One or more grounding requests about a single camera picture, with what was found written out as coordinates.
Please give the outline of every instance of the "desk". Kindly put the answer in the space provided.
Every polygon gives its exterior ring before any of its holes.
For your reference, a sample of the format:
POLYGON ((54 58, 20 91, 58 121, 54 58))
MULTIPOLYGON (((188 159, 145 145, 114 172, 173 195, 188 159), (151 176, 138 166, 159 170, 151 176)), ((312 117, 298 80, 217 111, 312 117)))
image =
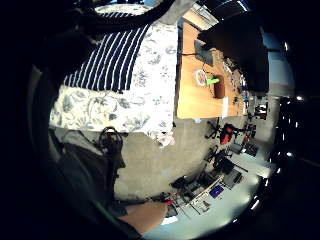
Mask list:
MULTIPOLYGON (((199 31, 188 23, 183 23, 183 53, 194 53, 194 40, 199 31)), ((214 51, 214 60, 221 59, 222 53, 214 51)), ((209 87, 200 87, 195 84, 193 72, 201 69, 203 62, 195 58, 194 55, 182 56, 181 77, 177 116, 178 118, 213 118, 221 117, 223 113, 223 99, 212 97, 209 87)), ((227 116, 243 115, 243 100, 233 104, 234 97, 238 93, 233 90, 231 74, 223 68, 223 61, 217 60, 213 67, 204 65, 203 69, 207 72, 224 76, 225 96, 228 99, 227 116)))
POLYGON ((210 191, 212 190, 213 187, 215 187, 222 179, 224 178, 224 175, 221 174, 213 183, 211 183, 205 190, 203 190, 201 193, 199 193, 197 196, 195 196, 189 203, 185 205, 185 207, 188 207, 189 205, 192 204, 197 204, 199 200, 203 196, 209 195, 210 191))

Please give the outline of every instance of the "concrete floor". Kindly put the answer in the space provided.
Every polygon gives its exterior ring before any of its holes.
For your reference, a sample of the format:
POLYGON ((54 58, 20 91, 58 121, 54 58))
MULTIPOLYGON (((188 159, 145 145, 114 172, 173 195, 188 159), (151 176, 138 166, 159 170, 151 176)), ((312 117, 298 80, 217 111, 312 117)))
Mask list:
MULTIPOLYGON (((227 117, 225 122, 242 127, 245 117, 227 117)), ((195 123, 193 119, 175 119, 173 129, 175 144, 160 148, 156 140, 142 133, 130 133, 124 139, 122 156, 126 168, 118 171, 115 196, 121 200, 140 200, 170 192, 169 183, 183 175, 193 175, 201 171, 209 147, 217 144, 217 139, 205 139, 210 130, 207 120, 195 123)))

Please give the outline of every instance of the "cable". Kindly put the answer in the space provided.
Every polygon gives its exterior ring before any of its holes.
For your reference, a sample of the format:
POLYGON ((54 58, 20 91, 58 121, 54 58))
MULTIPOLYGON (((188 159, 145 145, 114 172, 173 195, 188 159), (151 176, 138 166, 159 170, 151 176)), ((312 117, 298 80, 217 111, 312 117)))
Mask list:
POLYGON ((182 56, 192 56, 192 55, 196 55, 196 53, 182 53, 182 56))

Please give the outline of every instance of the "black chair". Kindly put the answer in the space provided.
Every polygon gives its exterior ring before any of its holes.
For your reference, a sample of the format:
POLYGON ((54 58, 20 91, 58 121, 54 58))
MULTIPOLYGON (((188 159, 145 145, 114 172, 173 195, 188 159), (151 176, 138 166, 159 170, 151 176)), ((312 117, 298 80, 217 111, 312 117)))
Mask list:
POLYGON ((214 126, 213 123, 211 123, 210 121, 207 121, 207 124, 211 126, 211 133, 209 135, 205 135, 206 139, 209 139, 210 137, 214 139, 219 132, 220 144, 224 145, 230 142, 232 136, 235 136, 235 138, 237 138, 239 132, 243 131, 242 129, 238 129, 229 123, 226 123, 223 127, 221 127, 219 122, 220 122, 220 118, 218 118, 217 123, 214 126))

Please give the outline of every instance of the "striped shirt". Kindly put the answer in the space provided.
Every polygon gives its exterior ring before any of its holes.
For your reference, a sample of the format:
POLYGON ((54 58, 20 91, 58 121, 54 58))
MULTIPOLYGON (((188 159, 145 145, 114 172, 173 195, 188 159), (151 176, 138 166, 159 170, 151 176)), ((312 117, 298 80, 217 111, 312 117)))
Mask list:
MULTIPOLYGON (((126 17, 129 13, 105 13, 104 17, 126 17)), ((150 24, 130 31, 104 35, 101 44, 72 74, 64 78, 64 85, 95 91, 129 90, 132 70, 141 42, 150 24)))

